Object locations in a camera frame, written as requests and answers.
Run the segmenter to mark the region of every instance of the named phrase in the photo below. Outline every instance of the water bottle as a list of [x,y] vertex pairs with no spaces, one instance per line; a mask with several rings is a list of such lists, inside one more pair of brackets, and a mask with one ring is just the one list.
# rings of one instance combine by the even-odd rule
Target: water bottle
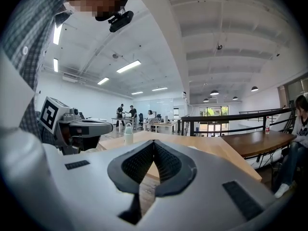
[[133,128],[130,123],[127,123],[124,132],[124,145],[130,145],[133,143],[134,143]]
[[265,134],[269,134],[270,132],[270,117],[266,117],[266,122],[265,122]]

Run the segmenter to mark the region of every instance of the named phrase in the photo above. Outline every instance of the ceiling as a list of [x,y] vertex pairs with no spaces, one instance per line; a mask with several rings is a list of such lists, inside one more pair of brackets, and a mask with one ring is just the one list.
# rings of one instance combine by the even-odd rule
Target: ceiling
[[[63,24],[59,45],[50,43],[43,70],[53,72],[53,59],[57,58],[59,72],[54,73],[68,77],[66,80],[129,97],[139,91],[152,94],[158,87],[178,90],[178,70],[156,21],[141,0],[129,0],[129,10],[135,14],[132,22],[116,33],[109,32],[108,22],[75,12]],[[141,65],[116,72],[136,60]],[[105,77],[110,80],[97,85]]]
[[279,0],[170,0],[186,51],[190,96],[239,100],[254,75],[289,48],[296,23]]

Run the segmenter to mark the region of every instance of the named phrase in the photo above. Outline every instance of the chair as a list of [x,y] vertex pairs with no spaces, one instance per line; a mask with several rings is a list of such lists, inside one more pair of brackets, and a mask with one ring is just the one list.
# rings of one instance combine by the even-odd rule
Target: chair
[[141,125],[141,127],[139,127],[139,128],[137,128],[137,129],[143,129],[143,114],[142,113],[140,113],[139,114],[139,125]]

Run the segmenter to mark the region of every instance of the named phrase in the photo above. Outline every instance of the floor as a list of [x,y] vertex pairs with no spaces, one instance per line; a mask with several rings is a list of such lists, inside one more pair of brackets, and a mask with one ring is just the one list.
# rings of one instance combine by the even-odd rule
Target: floor
[[[168,134],[168,128],[159,128],[160,133],[166,133]],[[101,141],[115,139],[119,137],[124,136],[124,129],[121,130],[121,132],[118,131],[118,129],[114,129],[111,133],[105,134],[101,136]],[[269,189],[271,188],[271,168],[270,166],[263,167],[261,169],[258,169],[257,172],[262,177],[262,183],[267,186]],[[141,213],[142,216],[147,212],[147,210],[151,207],[151,205],[154,203],[155,197],[155,187],[159,185],[160,182],[157,179],[153,179],[151,177],[146,176],[142,183],[140,184],[140,205],[141,205]]]

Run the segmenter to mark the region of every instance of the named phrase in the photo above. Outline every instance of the metal railing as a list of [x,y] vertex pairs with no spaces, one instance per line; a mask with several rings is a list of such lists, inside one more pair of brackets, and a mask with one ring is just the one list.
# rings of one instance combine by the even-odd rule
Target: metal railing
[[[281,110],[281,108],[279,109],[268,109],[268,110],[251,110],[251,111],[240,111],[240,115],[244,115],[244,114],[258,114],[258,113],[263,113],[263,112],[267,112],[267,111],[278,111]],[[279,115],[271,115],[269,117],[270,122],[273,123]],[[258,118],[251,118],[251,119],[247,119],[247,121],[263,121],[263,117],[258,117]]]
[[[241,131],[249,131],[249,130],[254,130],[254,129],[260,129],[262,128],[265,130],[266,127],[266,117],[267,116],[276,116],[279,114],[291,112],[290,118],[280,121],[280,122],[272,122],[270,125],[277,125],[283,122],[287,122],[287,124],[291,124],[289,128],[284,128],[281,131],[285,131],[286,129],[292,128],[292,125],[294,124],[295,120],[295,109],[292,108],[287,108],[287,109],[276,109],[272,111],[267,111],[267,112],[256,112],[252,114],[243,114],[243,115],[222,115],[222,116],[185,116],[182,117],[182,132],[181,134],[184,135],[184,127],[185,123],[188,123],[189,125],[187,128],[189,128],[190,136],[194,136],[194,134],[198,133],[231,133],[231,132],[241,132]],[[254,118],[263,118],[263,125],[258,126],[258,127],[253,127],[253,128],[243,128],[243,129],[233,129],[233,130],[221,130],[221,131],[195,131],[194,130],[194,122],[211,122],[211,123],[228,123],[229,121],[236,121],[236,120],[247,120],[247,119],[254,119]]]

